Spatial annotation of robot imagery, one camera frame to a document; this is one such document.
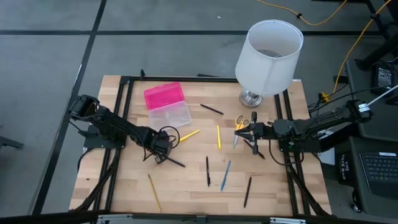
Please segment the wooden table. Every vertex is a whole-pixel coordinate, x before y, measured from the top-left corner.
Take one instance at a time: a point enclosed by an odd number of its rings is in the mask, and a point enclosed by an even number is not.
[[[111,111],[118,92],[120,76],[104,76],[98,99]],[[134,82],[128,121],[138,126],[149,126],[144,101],[144,90],[168,82]],[[200,129],[200,132],[172,150],[170,158],[186,165],[186,168],[171,162],[156,164],[153,158],[142,161],[143,150],[129,138],[122,150],[115,185],[113,212],[160,213],[152,194],[147,175],[150,174],[162,207],[162,213],[208,215],[292,215],[287,174],[285,167],[276,164],[268,152],[268,141],[259,141],[259,151],[266,160],[252,155],[251,149],[239,139],[232,149],[234,119],[238,114],[250,118],[251,111],[239,104],[241,87],[238,83],[181,82],[192,122],[178,128],[182,136]],[[290,103],[294,119],[308,118],[303,87],[295,81],[289,87]],[[286,118],[283,96],[282,111]],[[205,104],[220,110],[224,115],[201,107]],[[274,97],[264,98],[255,109],[259,122],[277,119]],[[217,149],[216,125],[220,126],[222,150]],[[278,142],[271,141],[275,158],[283,162]],[[82,160],[76,180],[70,208],[75,208],[88,196],[98,182],[104,149],[95,149]],[[206,183],[206,162],[209,158],[211,185]],[[228,161],[231,168],[223,192],[220,186]],[[302,163],[305,183],[315,199],[327,212],[331,212],[329,200],[318,160],[306,154]],[[249,178],[252,177],[248,205],[243,208]],[[100,208],[104,208],[107,186],[103,190]],[[302,200],[295,188],[299,211]]]

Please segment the gray carpet floor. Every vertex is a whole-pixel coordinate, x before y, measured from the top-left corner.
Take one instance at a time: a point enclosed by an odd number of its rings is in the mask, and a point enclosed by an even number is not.
[[[312,22],[329,16],[337,2],[277,1]],[[100,0],[3,0],[0,30],[91,30]],[[378,8],[382,2],[374,1]],[[381,18],[391,20],[387,11]],[[99,30],[248,30],[264,19],[287,21],[300,30],[362,30],[369,21],[363,4],[347,4],[330,22],[308,26],[293,14],[255,0],[109,0]],[[377,30],[373,24],[370,30]],[[88,35],[0,35],[0,135],[25,143],[21,151],[0,150],[0,217],[30,212],[40,178],[65,111]],[[295,78],[303,81],[307,103],[333,90],[333,75],[356,37],[306,36]],[[243,35],[97,35],[79,94],[97,95],[103,75],[234,77]],[[372,52],[383,39],[364,37],[351,58]],[[345,94],[349,88],[341,91]],[[83,137],[69,127],[45,201],[44,213],[65,212],[76,179]],[[394,223],[354,213],[350,191],[326,175],[335,215]],[[134,221],[134,223],[153,223]]]

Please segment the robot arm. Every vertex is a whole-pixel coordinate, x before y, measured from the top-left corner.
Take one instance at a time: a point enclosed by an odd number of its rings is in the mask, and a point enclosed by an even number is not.
[[[79,96],[68,112],[72,119],[96,126],[102,138],[117,141],[129,136],[138,146],[156,155],[157,163],[169,159],[167,156],[171,152],[172,142],[165,131],[157,132],[150,127],[136,126],[101,106],[92,96]]]
[[[258,153],[257,140],[288,140],[298,143],[304,141],[311,134],[316,134],[326,128],[330,128],[345,122],[364,123],[371,119],[372,111],[365,102],[349,100],[340,108],[327,113],[314,116],[309,119],[277,119],[273,123],[257,123],[257,113],[252,112],[252,122],[249,126],[235,131],[235,134],[254,142],[253,154]]]

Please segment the lamp base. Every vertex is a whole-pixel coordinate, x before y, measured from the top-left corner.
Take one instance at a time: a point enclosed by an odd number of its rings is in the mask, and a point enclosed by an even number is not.
[[[239,94],[239,102],[245,108],[253,109],[260,105],[262,101],[262,96],[254,94],[248,90],[243,90],[241,94]]]

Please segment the white lampshade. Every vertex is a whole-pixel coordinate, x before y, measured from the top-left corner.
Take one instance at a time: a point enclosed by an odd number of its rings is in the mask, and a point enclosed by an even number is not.
[[[235,74],[245,90],[270,96],[286,90],[293,79],[303,34],[278,20],[254,24],[246,36]]]

